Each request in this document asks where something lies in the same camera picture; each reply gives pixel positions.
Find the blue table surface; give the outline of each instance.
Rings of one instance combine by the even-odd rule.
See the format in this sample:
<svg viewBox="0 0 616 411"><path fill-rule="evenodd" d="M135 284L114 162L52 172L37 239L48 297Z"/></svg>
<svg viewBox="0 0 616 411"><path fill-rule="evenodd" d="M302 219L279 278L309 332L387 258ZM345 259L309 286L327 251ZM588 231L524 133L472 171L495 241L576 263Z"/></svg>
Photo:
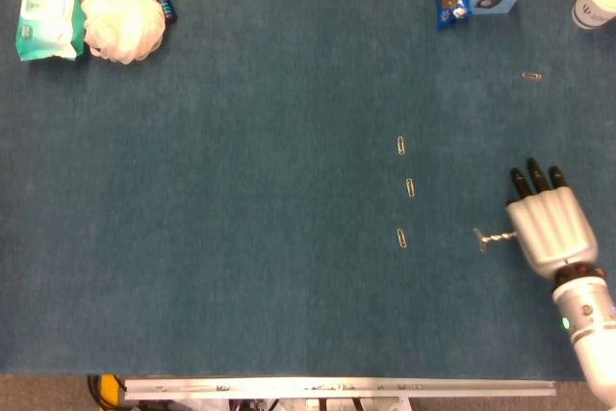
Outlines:
<svg viewBox="0 0 616 411"><path fill-rule="evenodd" d="M3 0L0 372L581 378L552 283L473 233L532 155L616 273L616 25L574 2L173 0L124 66L21 63Z"/></svg>

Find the black fingertip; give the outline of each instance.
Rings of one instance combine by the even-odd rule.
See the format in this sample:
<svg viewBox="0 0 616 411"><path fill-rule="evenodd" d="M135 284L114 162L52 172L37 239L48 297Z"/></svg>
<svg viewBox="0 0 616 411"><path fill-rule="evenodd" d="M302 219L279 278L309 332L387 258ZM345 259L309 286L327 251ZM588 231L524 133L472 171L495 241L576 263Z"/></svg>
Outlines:
<svg viewBox="0 0 616 411"><path fill-rule="evenodd" d="M562 171L557 166L550 167L548 173L550 174L550 180L552 180L552 185L555 188L569 186L567 185L567 180L565 180L565 176L562 174Z"/></svg>
<svg viewBox="0 0 616 411"><path fill-rule="evenodd" d="M546 177L543 175L543 172L541 171L541 168L539 167L537 161L532 158L528 158L526 160L526 166L528 167L530 180L535 186L535 190L538 193L546 192L547 190L549 190L550 186L548 185L548 180L546 180Z"/></svg>
<svg viewBox="0 0 616 411"><path fill-rule="evenodd" d="M524 174L518 168L511 169L511 181L513 182L513 186L516 187L516 191L520 195L521 199L532 195L530 187L524 178Z"/></svg>

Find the white robotic arm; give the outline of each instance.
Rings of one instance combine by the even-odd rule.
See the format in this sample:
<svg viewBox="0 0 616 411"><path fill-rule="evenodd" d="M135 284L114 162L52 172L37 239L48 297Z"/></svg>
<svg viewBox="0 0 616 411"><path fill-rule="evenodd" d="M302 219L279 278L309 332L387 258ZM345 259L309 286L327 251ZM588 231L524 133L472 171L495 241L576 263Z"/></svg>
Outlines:
<svg viewBox="0 0 616 411"><path fill-rule="evenodd" d="M558 167L550 188L536 161L527 161L533 193L521 171L511 170L520 200L507 206L532 269L555 282L552 298L571 337L588 385L616 411L616 307L595 265L599 246Z"/></svg>

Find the metal screw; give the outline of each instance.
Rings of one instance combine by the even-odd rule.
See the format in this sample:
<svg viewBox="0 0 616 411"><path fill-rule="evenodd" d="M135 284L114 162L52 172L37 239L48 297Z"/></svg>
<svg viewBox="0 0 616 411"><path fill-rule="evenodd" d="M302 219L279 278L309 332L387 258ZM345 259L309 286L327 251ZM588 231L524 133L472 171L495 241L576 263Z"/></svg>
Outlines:
<svg viewBox="0 0 616 411"><path fill-rule="evenodd" d="M517 231L511 231L508 233L500 233L498 235L489 236L485 236L478 228L473 228L473 231L475 231L477 239L479 240L479 250L481 252L487 252L489 243L496 243L498 241L509 241L513 240L515 237L518 236Z"/></svg>

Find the paper cup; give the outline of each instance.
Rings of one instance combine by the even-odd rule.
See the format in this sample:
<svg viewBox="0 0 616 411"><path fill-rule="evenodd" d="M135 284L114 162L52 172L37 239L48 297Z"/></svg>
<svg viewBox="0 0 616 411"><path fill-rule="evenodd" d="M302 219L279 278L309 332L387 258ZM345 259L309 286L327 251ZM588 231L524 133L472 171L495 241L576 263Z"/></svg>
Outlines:
<svg viewBox="0 0 616 411"><path fill-rule="evenodd" d="M594 29L616 16L616 0L577 0L571 15L580 28Z"/></svg>

